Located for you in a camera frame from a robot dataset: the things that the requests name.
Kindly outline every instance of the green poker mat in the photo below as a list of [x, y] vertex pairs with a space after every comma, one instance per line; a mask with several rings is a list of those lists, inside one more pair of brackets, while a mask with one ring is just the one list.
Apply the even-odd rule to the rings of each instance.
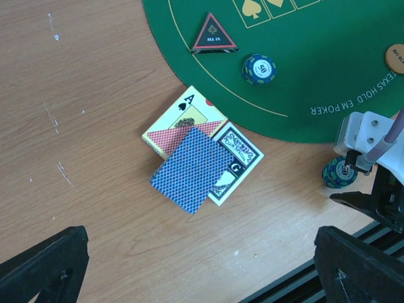
[[[298, 143], [335, 139], [349, 113], [392, 116], [403, 105], [404, 76], [385, 53], [404, 43], [400, 0], [143, 0], [157, 44], [179, 79], [194, 85], [234, 123]], [[208, 13], [239, 47], [195, 54]], [[271, 57], [275, 79], [253, 86], [241, 67]]]

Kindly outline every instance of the white robot part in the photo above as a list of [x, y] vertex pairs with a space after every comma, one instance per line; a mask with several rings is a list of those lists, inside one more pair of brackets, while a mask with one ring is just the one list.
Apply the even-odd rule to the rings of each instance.
[[404, 184], [404, 132], [396, 142], [386, 145], [383, 140], [394, 120], [375, 114], [374, 112], [353, 112], [343, 120], [340, 134], [334, 145], [334, 151], [347, 155], [349, 150], [362, 154], [368, 153], [376, 145], [388, 151], [376, 163], [388, 169]]

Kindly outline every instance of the blue poker chip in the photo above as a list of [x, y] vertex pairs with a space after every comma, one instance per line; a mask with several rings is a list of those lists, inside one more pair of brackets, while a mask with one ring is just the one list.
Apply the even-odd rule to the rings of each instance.
[[243, 71], [254, 84], [269, 83], [278, 73], [273, 60], [259, 54], [252, 55], [246, 60]]
[[254, 81], [253, 79], [251, 79], [251, 78], [249, 77], [248, 69], [247, 69], [246, 63], [247, 63], [247, 61], [243, 64], [242, 69], [241, 69], [242, 77], [243, 77], [248, 83], [250, 83], [250, 84], [252, 84], [252, 85], [259, 85], [258, 82]]
[[353, 169], [346, 171], [344, 166], [345, 157], [335, 158], [325, 165], [321, 175], [327, 187], [343, 188], [355, 182], [358, 172]]

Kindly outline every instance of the wood grain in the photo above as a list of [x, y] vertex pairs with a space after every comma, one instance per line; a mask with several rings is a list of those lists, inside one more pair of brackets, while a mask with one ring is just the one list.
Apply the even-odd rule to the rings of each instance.
[[237, 302], [311, 258], [318, 227], [371, 221], [327, 199], [331, 145], [243, 129], [266, 156], [223, 206], [191, 216], [154, 190], [141, 133], [185, 87], [140, 0], [5, 0], [0, 41], [0, 263], [84, 225], [79, 302]]

